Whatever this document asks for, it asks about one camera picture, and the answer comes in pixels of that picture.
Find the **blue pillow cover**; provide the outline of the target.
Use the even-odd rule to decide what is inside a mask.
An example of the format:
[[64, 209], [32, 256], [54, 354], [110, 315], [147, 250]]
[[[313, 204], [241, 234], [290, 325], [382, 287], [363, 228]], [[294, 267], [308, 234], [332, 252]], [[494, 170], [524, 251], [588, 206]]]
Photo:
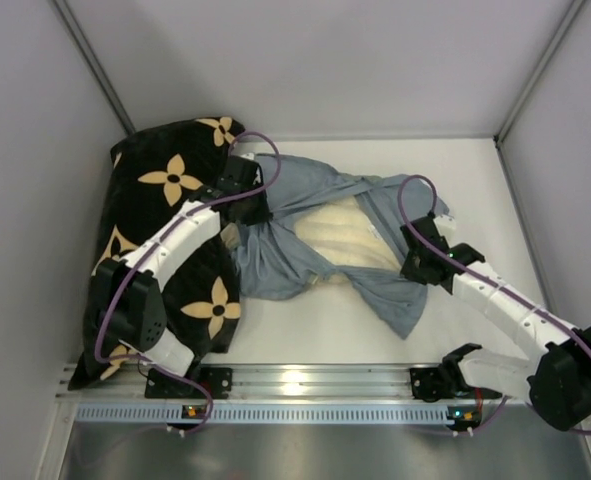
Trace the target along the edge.
[[326, 203], [354, 197], [402, 267], [408, 253], [401, 233], [403, 220], [415, 220], [429, 210], [448, 214], [444, 201], [434, 198], [425, 182], [404, 174], [353, 175], [305, 157], [285, 155], [280, 161], [268, 154], [252, 157], [266, 178], [276, 170], [280, 173], [266, 192], [272, 219], [238, 226], [241, 244], [231, 254], [242, 294], [287, 300], [316, 284], [348, 283], [395, 334], [408, 337], [423, 314], [427, 287], [402, 277], [401, 268], [334, 266], [297, 238], [294, 222]]

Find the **white pillow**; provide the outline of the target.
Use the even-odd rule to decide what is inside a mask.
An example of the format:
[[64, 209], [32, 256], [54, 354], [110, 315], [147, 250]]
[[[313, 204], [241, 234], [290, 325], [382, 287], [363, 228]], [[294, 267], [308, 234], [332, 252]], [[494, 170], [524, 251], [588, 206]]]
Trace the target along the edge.
[[354, 197], [326, 203], [294, 222], [294, 233], [332, 265], [399, 271], [394, 251]]

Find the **patchwork green beige pillowcase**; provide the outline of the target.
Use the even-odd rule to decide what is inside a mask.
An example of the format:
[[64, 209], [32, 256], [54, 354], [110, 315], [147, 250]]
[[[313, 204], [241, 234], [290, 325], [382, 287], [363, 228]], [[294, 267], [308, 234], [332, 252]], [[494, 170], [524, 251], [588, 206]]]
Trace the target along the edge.
[[241, 244], [239, 227], [234, 223], [227, 224], [220, 231], [220, 238], [229, 251], [235, 250]]

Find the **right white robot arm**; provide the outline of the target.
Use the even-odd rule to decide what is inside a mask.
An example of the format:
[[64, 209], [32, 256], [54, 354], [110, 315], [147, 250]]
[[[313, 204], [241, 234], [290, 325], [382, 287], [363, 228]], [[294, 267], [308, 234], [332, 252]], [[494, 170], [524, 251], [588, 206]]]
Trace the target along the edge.
[[505, 282], [472, 246], [449, 245], [428, 214], [405, 223], [408, 253], [401, 274], [443, 288], [503, 332], [519, 357], [465, 344], [438, 366], [451, 394], [476, 388], [519, 399], [548, 425], [569, 431], [591, 416], [591, 326], [561, 320]]

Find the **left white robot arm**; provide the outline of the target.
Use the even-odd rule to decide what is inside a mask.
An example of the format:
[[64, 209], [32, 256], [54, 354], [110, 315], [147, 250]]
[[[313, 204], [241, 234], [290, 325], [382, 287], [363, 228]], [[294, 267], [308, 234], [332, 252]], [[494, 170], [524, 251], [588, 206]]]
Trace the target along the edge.
[[99, 319], [95, 361], [143, 360], [171, 377], [186, 376], [196, 354], [169, 329], [163, 290], [225, 224], [258, 221], [265, 191], [279, 173], [265, 180], [253, 157], [231, 155], [215, 185], [199, 186], [141, 246], [118, 260], [99, 263], [93, 303]]

